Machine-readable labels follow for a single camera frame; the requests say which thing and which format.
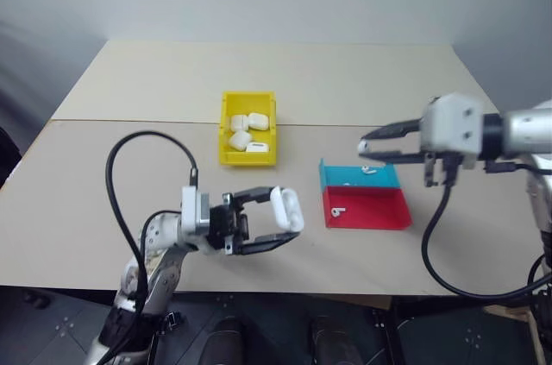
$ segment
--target gray wall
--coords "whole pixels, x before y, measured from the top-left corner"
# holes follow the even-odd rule
[[[551,0],[0,0],[0,125],[26,149],[109,38],[454,43],[499,108],[527,106],[552,87],[550,5]]]

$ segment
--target black cable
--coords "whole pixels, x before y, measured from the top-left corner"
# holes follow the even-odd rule
[[[537,175],[552,175],[552,169],[542,169],[527,164],[516,164],[516,169],[525,169],[530,173],[536,173]]]
[[[479,299],[479,300],[504,300],[504,299],[513,299],[520,296],[524,296],[525,294],[532,292],[533,290],[537,289],[542,285],[545,285],[550,281],[550,279],[552,278],[552,274],[547,274],[546,276],[535,281],[534,283],[531,283],[528,286],[521,287],[517,290],[513,290],[508,293],[501,293],[501,294],[478,294],[478,293],[465,292],[457,287],[450,285],[447,281],[445,281],[431,265],[430,257],[428,255],[428,244],[430,243],[431,233],[437,226],[439,219],[441,218],[443,212],[445,211],[445,208],[447,207],[447,204],[449,203],[450,193],[452,191],[452,185],[450,184],[445,185],[444,188],[445,189],[442,194],[441,203],[439,203],[439,206],[437,207],[435,214],[433,214],[433,217],[428,223],[428,226],[426,227],[425,232],[423,233],[423,239],[422,239],[423,264],[425,265],[425,268],[428,269],[428,272],[430,272],[431,277],[433,277],[433,279],[435,279],[437,283],[439,283],[441,286],[443,286],[445,289],[449,290],[450,292],[459,294],[460,296],[464,296],[467,298]]]
[[[149,348],[149,355],[147,356],[147,365],[155,364],[155,357],[157,356],[157,346],[159,344],[159,334],[155,332],[152,344]]]
[[[485,161],[486,173],[513,173],[518,169],[524,169],[537,175],[552,175],[552,169],[537,168],[528,164],[518,164],[513,160],[505,160],[501,162],[497,162],[495,160]]]
[[[180,143],[179,141],[177,141],[176,139],[174,139],[173,137],[167,134],[163,134],[161,132],[157,132],[153,130],[143,130],[139,132],[134,132],[133,134],[123,137],[111,149],[110,154],[108,155],[108,158],[107,158],[107,162],[105,163],[105,187],[107,189],[107,195],[110,199],[111,209],[113,210],[115,219],[117,220],[117,223],[119,224],[119,228],[121,229],[121,232],[124,235],[124,238],[126,239],[127,243],[130,246],[130,249],[132,250],[133,255],[135,256],[136,262],[138,263],[138,284],[136,286],[136,294],[135,294],[135,315],[131,326],[129,326],[127,331],[121,336],[120,342],[115,343],[113,346],[111,346],[108,349],[108,351],[102,356],[102,358],[97,362],[97,365],[105,365],[107,362],[113,359],[117,355],[117,353],[120,352],[124,348],[124,346],[128,343],[128,341],[130,340],[132,331],[138,325],[141,311],[144,308],[144,305],[147,299],[146,265],[143,257],[141,256],[141,252],[136,246],[135,240],[132,237],[132,234],[130,233],[129,227],[127,226],[126,222],[124,221],[124,218],[122,217],[121,208],[119,207],[119,203],[117,202],[117,198],[115,195],[115,187],[113,186],[113,165],[115,163],[115,158],[119,150],[128,141],[131,141],[132,139],[137,138],[139,136],[146,136],[146,135],[158,136],[158,137],[167,139],[168,141],[174,143],[176,146],[182,149],[182,151],[184,151],[184,153],[186,154],[186,156],[188,157],[191,163],[190,185],[198,186],[198,164],[196,163],[195,158],[193,157],[190,150],[186,146],[184,146],[182,143]]]
[[[535,274],[538,268],[541,266],[541,263],[544,260],[544,255],[539,256],[535,262],[533,263],[533,266],[531,266],[531,269],[529,271],[529,275],[527,277],[527,284],[530,285],[535,281]]]

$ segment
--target red tray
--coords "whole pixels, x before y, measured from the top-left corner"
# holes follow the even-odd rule
[[[326,186],[323,205],[330,229],[404,230],[412,223],[400,188]],[[333,217],[332,208],[346,210]]]

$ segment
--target white robotic arm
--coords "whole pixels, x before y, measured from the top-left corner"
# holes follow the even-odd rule
[[[547,287],[537,297],[538,309],[533,303],[532,292],[552,280],[552,101],[531,110],[517,110],[505,114],[483,114],[480,102],[461,94],[452,93],[434,98],[421,119],[392,123],[376,129],[361,138],[358,152],[361,157],[382,160],[393,164],[423,164],[424,183],[436,186],[434,167],[442,161],[445,174],[442,184],[442,201],[428,223],[422,239],[423,263],[431,276],[450,292],[487,302],[529,297],[533,313],[539,323],[542,338],[552,346],[552,316],[550,312],[552,292]],[[400,151],[374,152],[369,142],[398,138],[410,132],[420,132],[419,151],[402,154]],[[516,158],[516,161],[497,160]],[[449,201],[458,168],[473,169],[477,160],[485,162],[487,173],[506,173],[524,169],[529,172],[528,193],[541,231],[544,255],[530,270],[527,286],[501,294],[469,293],[448,283],[433,268],[428,255],[430,236]],[[544,277],[534,280],[539,262],[542,261]]]
[[[140,135],[164,137],[187,151],[170,136],[152,131],[131,134],[113,148],[106,166],[106,184],[117,221],[127,238],[128,228],[116,202],[111,173],[118,149]],[[123,271],[121,288],[101,333],[92,343],[85,365],[146,363],[188,253],[262,253],[286,244],[303,229],[303,215],[293,190],[276,186],[228,192],[223,194],[222,204],[211,207],[209,194],[198,191],[198,170],[193,157],[191,163],[191,185],[182,189],[181,210],[158,211],[144,224],[140,249],[133,249],[135,257]],[[249,241],[248,217],[243,212],[243,206],[252,201],[270,201],[276,223],[285,232]],[[131,248],[135,246],[132,236],[129,245]]]

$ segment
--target yellow bin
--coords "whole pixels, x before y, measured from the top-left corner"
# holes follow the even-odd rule
[[[268,130],[250,129],[254,142],[268,144],[268,152],[240,152],[228,144],[234,134],[230,130],[233,115],[248,115],[251,112],[268,116]],[[260,167],[276,165],[276,100],[271,91],[226,91],[223,93],[221,126],[218,130],[218,159],[224,165]]]

